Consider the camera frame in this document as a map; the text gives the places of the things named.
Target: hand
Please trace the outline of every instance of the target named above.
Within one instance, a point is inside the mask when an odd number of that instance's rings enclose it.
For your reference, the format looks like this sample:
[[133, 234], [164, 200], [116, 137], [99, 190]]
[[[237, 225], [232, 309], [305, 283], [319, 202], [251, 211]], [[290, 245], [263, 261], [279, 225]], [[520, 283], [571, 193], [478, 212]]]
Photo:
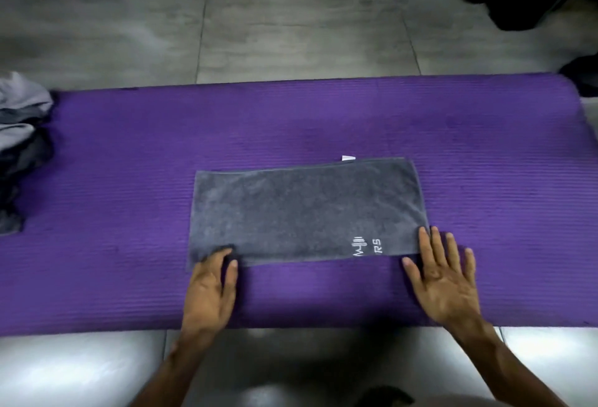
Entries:
[[214, 252], [195, 265], [185, 297], [180, 340], [209, 345], [226, 327], [235, 305], [239, 274], [237, 261], [231, 261], [222, 286], [222, 262], [231, 252], [230, 248]]
[[463, 273], [453, 234], [446, 234], [446, 242], [448, 257], [445, 256], [438, 228], [432, 228], [430, 244], [428, 232], [420, 227], [423, 279], [419, 268], [411, 259], [405, 257], [402, 262], [423, 310], [432, 320], [451, 332], [463, 322], [482, 319], [482, 315], [475, 288], [474, 252], [466, 248]]

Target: gray tile floor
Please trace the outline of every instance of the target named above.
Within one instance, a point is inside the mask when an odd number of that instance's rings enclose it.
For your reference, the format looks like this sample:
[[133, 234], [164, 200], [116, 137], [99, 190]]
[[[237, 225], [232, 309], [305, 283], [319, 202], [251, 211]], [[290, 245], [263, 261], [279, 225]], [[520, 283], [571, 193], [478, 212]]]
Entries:
[[[0, 70], [48, 87], [550, 71], [598, 51], [598, 10], [570, 0], [540, 27], [498, 31], [461, 0], [0, 0]], [[587, 101], [598, 127], [598, 101]], [[503, 328], [574, 407], [595, 405], [598, 330]], [[2, 405], [124, 406], [176, 332], [0, 339]], [[350, 405], [374, 384], [489, 396], [445, 331], [228, 330], [186, 405]]]

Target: purple yoga mat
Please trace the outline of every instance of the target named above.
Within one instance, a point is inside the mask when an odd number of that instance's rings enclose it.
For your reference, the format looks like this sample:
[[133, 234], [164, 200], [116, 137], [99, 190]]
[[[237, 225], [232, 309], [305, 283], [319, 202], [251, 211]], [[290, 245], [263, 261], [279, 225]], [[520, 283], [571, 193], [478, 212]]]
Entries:
[[[0, 238], [0, 334], [176, 328], [197, 170], [405, 156], [496, 325], [598, 326], [598, 146], [556, 75], [66, 92]], [[232, 326], [426, 324], [396, 257], [256, 266]]]

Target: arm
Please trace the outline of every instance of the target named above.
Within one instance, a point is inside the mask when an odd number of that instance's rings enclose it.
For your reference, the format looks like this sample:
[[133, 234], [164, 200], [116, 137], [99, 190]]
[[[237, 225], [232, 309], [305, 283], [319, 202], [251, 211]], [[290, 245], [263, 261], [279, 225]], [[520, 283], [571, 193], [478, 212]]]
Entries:
[[181, 335], [158, 372], [137, 395], [130, 407], [179, 407], [199, 364], [218, 332], [228, 323], [235, 305], [237, 262], [220, 282], [222, 262], [231, 250], [215, 252], [196, 265], [191, 275]]
[[431, 238], [425, 228], [420, 228], [419, 241], [423, 278], [411, 259], [403, 259], [415, 296], [428, 316], [444, 326], [459, 343], [495, 398], [513, 407], [566, 407], [482, 318], [473, 251], [465, 250], [462, 270], [452, 234], [446, 234], [446, 255], [436, 227], [432, 228]]

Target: forearm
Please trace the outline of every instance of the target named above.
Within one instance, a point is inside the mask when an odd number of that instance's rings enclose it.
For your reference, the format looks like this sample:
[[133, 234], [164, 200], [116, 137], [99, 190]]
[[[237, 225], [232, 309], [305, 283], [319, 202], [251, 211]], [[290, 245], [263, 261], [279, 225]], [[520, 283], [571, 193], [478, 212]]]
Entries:
[[449, 327], [499, 401], [513, 407], [564, 407], [565, 404], [527, 369], [484, 320]]
[[180, 339], [130, 407], [180, 407], [210, 343]]

